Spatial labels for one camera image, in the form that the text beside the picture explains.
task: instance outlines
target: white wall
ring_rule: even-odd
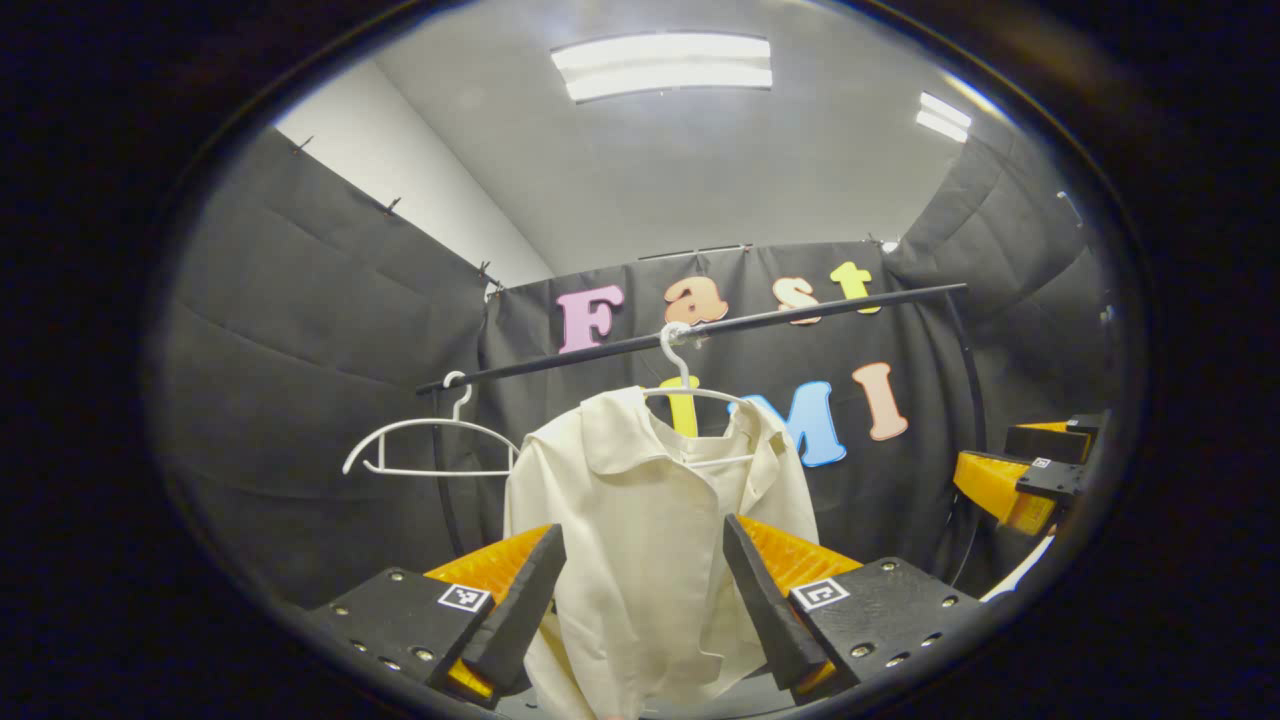
[[[366,60],[275,122],[303,152],[513,287],[550,268],[383,70]]]

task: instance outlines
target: black pole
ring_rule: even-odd
[[[956,340],[960,341],[960,356],[964,359],[964,374],[969,378],[969,400],[973,401],[973,448],[978,452],[987,451],[987,409],[982,401],[982,384],[978,382],[978,366],[973,361],[973,347],[969,345],[969,332],[965,331],[956,302],[948,292],[947,314],[951,315],[951,324],[955,325]]]
[[[919,300],[925,300],[942,295],[950,301],[951,292],[966,290],[969,286],[964,283],[956,284],[943,284],[938,287],[925,287],[919,290],[904,290],[899,292],[886,292],[883,295],[873,295],[869,297],[859,297],[856,300],[838,300],[836,302],[820,302],[818,305],[810,305],[809,307],[794,307],[791,310],[776,310],[773,313],[760,313],[758,315],[746,315],[742,318],[732,318],[728,320],[717,320],[714,323],[704,323],[694,325],[689,333],[681,336],[680,340],[687,337],[710,337],[713,334],[719,334],[722,332],[733,331],[746,331],[753,328],[762,328],[765,325],[778,325],[782,323],[790,323],[791,320],[803,320],[805,318],[824,318],[827,315],[838,315],[841,313],[849,313],[851,310],[859,310],[861,307],[877,307],[887,305],[902,305],[905,302],[916,302]],[[547,357],[539,357],[536,360],[530,360],[527,363],[517,363],[515,365],[507,365],[503,368],[490,368],[488,370],[480,370],[470,375],[463,375],[454,379],[449,387],[463,387],[480,380],[492,380],[497,378],[509,378],[512,375],[524,375],[526,373],[534,373],[538,370],[549,370],[552,368],[563,368],[564,365],[575,365],[577,363],[585,363],[588,360],[598,360],[600,357],[611,357],[613,355],[622,355],[623,352],[635,352],[637,350],[648,350],[650,347],[658,347],[659,334],[646,334],[640,337],[634,337],[628,340],[622,340],[618,342],[611,342],[608,345],[600,345],[598,347],[588,347],[586,350],[575,350],[573,352],[564,352],[562,355],[549,355]],[[965,352],[968,352],[968,341],[961,341],[961,346]],[[973,366],[973,360],[969,355],[965,368]],[[970,386],[977,387],[977,373],[970,375]],[[434,383],[428,383],[419,386],[413,392],[417,395],[425,395],[428,392],[434,392],[444,388],[444,380],[436,380]]]
[[[431,411],[435,416],[440,416],[440,392],[431,392]],[[440,468],[440,447],[443,447],[443,439],[440,439],[440,425],[431,425],[431,460],[435,462],[435,469],[439,471]],[[449,497],[449,483],[448,478],[435,478],[435,487],[440,491],[440,512],[444,515],[444,528],[449,532],[449,544],[453,546],[453,557],[462,557],[462,537],[458,536],[458,523],[453,516],[453,498]]]
[[[964,327],[964,319],[960,316],[960,310],[956,309],[955,299],[951,297],[950,292],[947,293],[947,314],[951,316],[951,325],[956,331],[956,340],[960,341],[964,373],[969,378],[969,400],[973,402],[973,448],[978,452],[986,452],[987,410],[982,400],[982,383],[978,382],[978,366],[973,361],[969,332]],[[964,573],[964,566],[969,562],[969,553],[973,552],[973,542],[978,538],[978,525],[982,523],[982,515],[977,511],[977,505],[968,501],[968,497],[965,497],[966,502],[964,502],[963,507],[956,507],[960,495],[956,493],[956,497],[952,500],[951,516],[955,518],[957,514],[964,516],[963,521],[969,525],[969,539],[965,542],[964,555],[960,556],[960,562],[956,564],[955,573],[952,573],[951,580],[947,583],[952,587],[960,580],[960,574]]]

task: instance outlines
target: hanger hook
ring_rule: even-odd
[[[467,374],[463,373],[462,370],[453,370],[448,375],[444,375],[444,387],[449,387],[449,383],[452,383],[453,380],[456,380],[458,378],[465,378],[465,377],[467,377]],[[475,386],[467,386],[467,393],[462,396],[462,400],[460,400],[460,401],[457,401],[457,402],[453,404],[453,419],[454,420],[457,420],[458,416],[460,416],[460,414],[462,413],[462,406],[466,405],[468,400],[471,400],[471,391],[472,389],[475,389]]]
[[[689,386],[689,364],[671,348],[671,338],[673,334],[686,333],[689,329],[689,323],[676,320],[663,325],[662,331],[658,333],[658,343],[662,346],[662,354],[667,356],[667,360],[671,360],[677,368],[680,368],[680,382],[685,386],[685,389],[692,389]]]

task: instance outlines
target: black fabric backdrop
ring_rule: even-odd
[[[614,310],[605,341],[648,334],[664,324],[664,291],[692,275],[716,281],[728,302],[727,318],[778,309],[773,282],[803,277],[819,301],[844,299],[829,274],[845,261],[869,270],[869,291],[897,290],[881,265],[881,251],[865,242],[755,247],[635,263],[556,278],[503,291],[488,304],[480,341],[481,366],[554,355],[563,340],[563,314],[556,299],[566,292],[617,284],[623,306]],[[933,569],[952,501],[955,454],[972,446],[972,406],[959,346],[941,319],[941,306],[901,305],[864,315],[847,313],[812,325],[773,325],[717,336],[699,350],[677,351],[701,387],[736,396],[763,395],[786,416],[796,387],[831,383],[832,419],[847,455],[833,464],[805,468],[819,538],[855,559],[897,555]],[[876,442],[861,386],[851,374],[870,363],[888,363],[890,386],[910,423],[901,436]],[[660,350],[607,357],[484,383],[483,421],[522,438],[582,400],[627,384],[653,387],[677,370]],[[667,400],[650,407],[671,421]],[[718,434],[727,424],[723,402],[695,402],[699,434]],[[480,462],[500,466],[499,448],[485,448]],[[502,533],[504,479],[481,480],[480,515],[485,542]]]
[[[740,316],[776,310],[771,287],[781,277],[808,279],[818,300],[842,299],[829,274],[851,260],[870,272],[873,293],[969,283],[959,306],[986,400],[988,450],[1002,450],[1011,424],[1101,410],[1111,378],[1100,323],[1107,281],[1093,250],[1094,225],[1082,223],[1073,205],[1057,197],[1064,181],[1025,137],[987,129],[986,141],[973,137],[965,145],[896,252],[884,255],[865,242],[764,246],[507,290],[488,304],[479,365],[554,355],[564,332],[556,299],[567,292],[622,287],[625,304],[614,310],[605,338],[617,341],[659,329],[663,292],[682,278],[710,277],[730,304],[727,316]],[[997,527],[964,498],[952,506],[955,455],[975,442],[957,338],[940,301],[719,336],[701,350],[680,352],[703,387],[764,395],[783,416],[796,387],[831,383],[832,419],[847,455],[805,469],[823,544],[861,560],[896,555],[946,579],[963,566],[956,584],[982,594],[1038,542]],[[868,436],[865,393],[850,377],[876,361],[892,368],[890,384],[910,423],[906,433],[882,442]],[[518,442],[591,395],[655,386],[675,374],[660,351],[650,350],[506,378],[484,386],[479,416]],[[723,429],[721,404],[695,406],[701,434]],[[671,420],[666,401],[650,401],[650,407]],[[500,466],[500,451],[484,448],[471,462]],[[463,521],[480,527],[476,544],[500,537],[504,483],[481,479],[475,486],[480,495],[467,507],[476,514]]]
[[[417,383],[558,352],[556,299],[623,290],[608,341],[659,329],[675,282],[707,275],[730,318],[778,307],[772,284],[803,277],[819,301],[844,297],[831,272],[854,261],[873,293],[951,282],[987,400],[987,446],[1016,421],[1103,406],[1098,313],[1102,266],[1088,224],[1055,193],[1061,182],[1018,138],[972,138],[901,247],[867,242],[762,246],[658,259],[554,278],[481,300],[475,268],[270,131],[228,172],[191,231],[156,328],[154,439],[179,497],[239,569],[284,600],[319,605],[387,565],[429,569],[453,556],[440,486],[465,550],[502,534],[504,478],[392,478],[351,447],[381,424],[448,414],[461,391],[415,397]],[[974,448],[968,383],[938,300],[774,325],[680,348],[703,387],[763,395],[783,415],[795,389],[832,386],[846,456],[806,468],[824,544],[861,560],[896,555],[986,591],[1033,541],[952,506],[955,455]],[[851,373],[887,363],[909,429],[872,441],[865,393]],[[463,418],[513,442],[579,402],[676,375],[659,350],[506,378],[476,387]],[[650,401],[671,420],[666,400]],[[719,433],[723,404],[696,402],[701,434]],[[497,442],[445,429],[443,466],[498,469]],[[426,429],[390,436],[394,466],[431,468]]]
[[[433,414],[412,392],[424,373],[471,366],[484,283],[293,150],[268,131],[227,170],[179,250],[146,375],[179,501],[251,582],[314,606],[452,557],[434,479],[340,466],[378,427]],[[387,451],[431,466],[425,428]]]
[[[986,140],[970,136],[884,264],[908,287],[969,283],[960,310],[983,387],[988,447],[998,452],[1009,425],[1102,410],[1119,388],[1101,323],[1111,281],[1098,256],[1098,224],[1057,196],[1066,184],[1043,146],[998,126],[983,129]],[[956,584],[986,592],[1038,541],[973,506],[959,510],[978,532]],[[954,539],[968,544],[963,533]],[[965,550],[950,552],[963,557]]]

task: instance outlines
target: blue letter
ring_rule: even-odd
[[[836,425],[831,421],[828,397],[831,397],[831,383],[822,380],[805,383],[791,396],[791,414],[787,418],[782,418],[763,395],[749,395],[742,400],[754,400],[782,419],[796,448],[800,447],[800,441],[804,441],[804,457],[800,461],[805,468],[817,468],[836,462],[846,454],[845,446],[836,439]],[[728,406],[728,411],[733,411],[733,405]]]

